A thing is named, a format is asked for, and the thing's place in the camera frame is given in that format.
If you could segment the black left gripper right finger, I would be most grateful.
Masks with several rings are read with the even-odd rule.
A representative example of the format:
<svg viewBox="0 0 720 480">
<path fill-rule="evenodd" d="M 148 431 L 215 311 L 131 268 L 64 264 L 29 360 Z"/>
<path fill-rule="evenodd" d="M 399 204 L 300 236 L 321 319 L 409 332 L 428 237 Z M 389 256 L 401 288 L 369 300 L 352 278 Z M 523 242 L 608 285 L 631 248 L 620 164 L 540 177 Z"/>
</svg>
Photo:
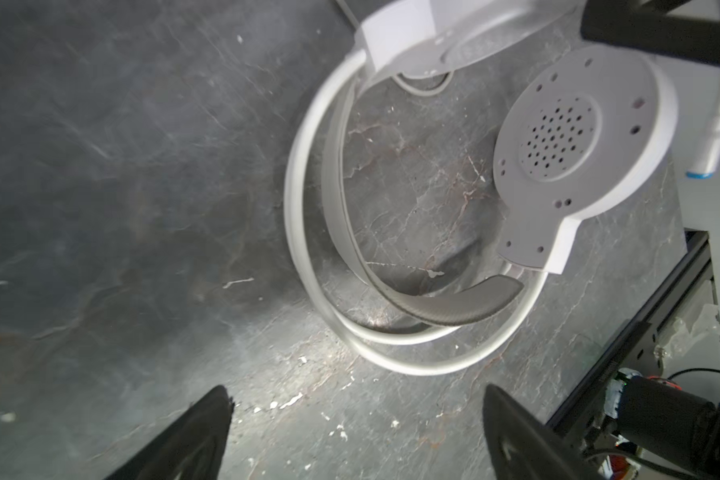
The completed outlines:
<svg viewBox="0 0 720 480">
<path fill-rule="evenodd" d="M 599 479 L 597 470 L 497 385 L 483 400 L 483 427 L 498 479 Z"/>
</svg>

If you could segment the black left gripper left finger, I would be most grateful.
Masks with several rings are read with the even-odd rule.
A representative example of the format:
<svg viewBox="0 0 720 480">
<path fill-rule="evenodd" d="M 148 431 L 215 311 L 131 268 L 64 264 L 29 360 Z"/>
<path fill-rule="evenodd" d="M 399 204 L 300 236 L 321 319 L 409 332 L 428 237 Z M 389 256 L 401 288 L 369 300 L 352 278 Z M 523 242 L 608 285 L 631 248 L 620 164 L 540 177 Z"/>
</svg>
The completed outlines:
<svg viewBox="0 0 720 480">
<path fill-rule="evenodd" d="M 218 385 L 195 402 L 110 479 L 216 479 L 225 454 L 234 401 Z"/>
</svg>

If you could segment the white headphones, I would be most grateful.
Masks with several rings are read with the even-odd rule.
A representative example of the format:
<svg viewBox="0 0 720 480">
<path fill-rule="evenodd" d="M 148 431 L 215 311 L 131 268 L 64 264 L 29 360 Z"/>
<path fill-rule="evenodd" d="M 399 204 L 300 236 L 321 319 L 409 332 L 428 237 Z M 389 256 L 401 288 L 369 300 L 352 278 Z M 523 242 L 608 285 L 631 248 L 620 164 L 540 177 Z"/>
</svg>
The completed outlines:
<svg viewBox="0 0 720 480">
<path fill-rule="evenodd" d="M 658 168 L 678 121 L 671 79 L 649 56 L 602 41 L 565 55 L 513 104 L 496 141 L 495 187 L 509 210 L 496 275 L 450 295 L 413 296 L 364 259 L 344 192 L 343 148 L 355 100 L 400 75 L 446 76 L 535 34 L 568 1 L 395 1 L 355 30 L 354 46 L 311 102 L 291 147 L 284 189 L 292 261 L 314 307 L 345 345 L 389 371 L 454 373 L 498 350 L 522 325 L 550 275 L 565 270 L 580 224 L 617 206 Z M 321 169 L 324 218 L 336 250 L 365 284 L 425 324 L 384 333 L 346 318 L 313 269 L 304 222 L 310 151 L 330 123 Z"/>
</svg>

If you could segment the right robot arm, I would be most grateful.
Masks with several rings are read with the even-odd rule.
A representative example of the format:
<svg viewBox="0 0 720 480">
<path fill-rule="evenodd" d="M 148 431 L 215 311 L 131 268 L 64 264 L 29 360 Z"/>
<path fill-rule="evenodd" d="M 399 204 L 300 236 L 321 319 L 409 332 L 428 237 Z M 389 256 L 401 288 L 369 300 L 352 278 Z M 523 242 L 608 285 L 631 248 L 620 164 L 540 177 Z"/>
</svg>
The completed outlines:
<svg viewBox="0 0 720 480">
<path fill-rule="evenodd" d="M 674 15 L 683 1 L 590 0 L 581 37 L 589 42 L 720 68 L 720 20 Z"/>
</svg>

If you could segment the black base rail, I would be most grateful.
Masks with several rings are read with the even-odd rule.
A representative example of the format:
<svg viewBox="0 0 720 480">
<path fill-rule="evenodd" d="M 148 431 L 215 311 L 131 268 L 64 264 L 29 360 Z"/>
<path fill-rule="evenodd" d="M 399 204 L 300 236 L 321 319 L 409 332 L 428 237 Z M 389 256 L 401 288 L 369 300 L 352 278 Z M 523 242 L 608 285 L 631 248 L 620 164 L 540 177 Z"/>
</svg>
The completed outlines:
<svg viewBox="0 0 720 480">
<path fill-rule="evenodd" d="M 720 479 L 720 297 L 708 233 L 548 422 L 604 479 Z"/>
</svg>

